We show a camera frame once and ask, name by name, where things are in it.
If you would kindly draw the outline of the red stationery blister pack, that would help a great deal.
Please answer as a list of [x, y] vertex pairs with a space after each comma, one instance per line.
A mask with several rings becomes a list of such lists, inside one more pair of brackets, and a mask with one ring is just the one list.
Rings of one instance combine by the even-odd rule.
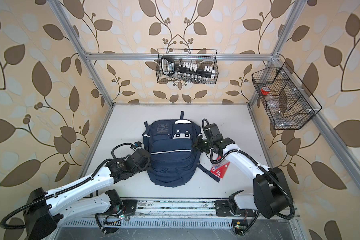
[[230, 162], [226, 159], [220, 161], [217, 164], [212, 164], [212, 167], [210, 169], [210, 172], [216, 176], [218, 179], [223, 179], [224, 175], [226, 174], [228, 167], [230, 165]]

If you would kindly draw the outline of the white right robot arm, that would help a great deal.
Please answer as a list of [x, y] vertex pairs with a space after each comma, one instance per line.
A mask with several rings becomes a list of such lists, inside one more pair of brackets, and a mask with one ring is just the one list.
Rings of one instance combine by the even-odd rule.
[[237, 191], [229, 196], [231, 215], [240, 216], [244, 210], [253, 210], [270, 219], [285, 220], [295, 217], [294, 200], [285, 175], [278, 167], [271, 168], [256, 161], [230, 138], [224, 138], [216, 124], [202, 120], [203, 137], [194, 147], [205, 153], [215, 169], [229, 162], [240, 169], [253, 183], [253, 191]]

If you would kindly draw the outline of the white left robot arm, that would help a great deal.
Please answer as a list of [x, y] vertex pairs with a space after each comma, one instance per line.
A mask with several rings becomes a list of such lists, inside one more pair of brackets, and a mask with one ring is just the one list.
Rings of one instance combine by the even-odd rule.
[[87, 215], [122, 215], [126, 211], [115, 190], [90, 194], [148, 170], [150, 153], [136, 149], [124, 158], [106, 159], [93, 173], [57, 189], [39, 188], [30, 194], [31, 206], [24, 211], [26, 238], [42, 240], [63, 223]]

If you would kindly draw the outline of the navy blue student backpack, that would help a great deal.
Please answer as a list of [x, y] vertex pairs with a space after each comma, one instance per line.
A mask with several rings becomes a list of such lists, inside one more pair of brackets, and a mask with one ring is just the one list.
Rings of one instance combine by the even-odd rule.
[[203, 139], [202, 128], [184, 118], [181, 111], [179, 119], [144, 122], [144, 149], [150, 153], [150, 180], [162, 187], [179, 187], [188, 183], [197, 169], [206, 173], [216, 182], [220, 179], [200, 163], [202, 152], [210, 149], [197, 148]]

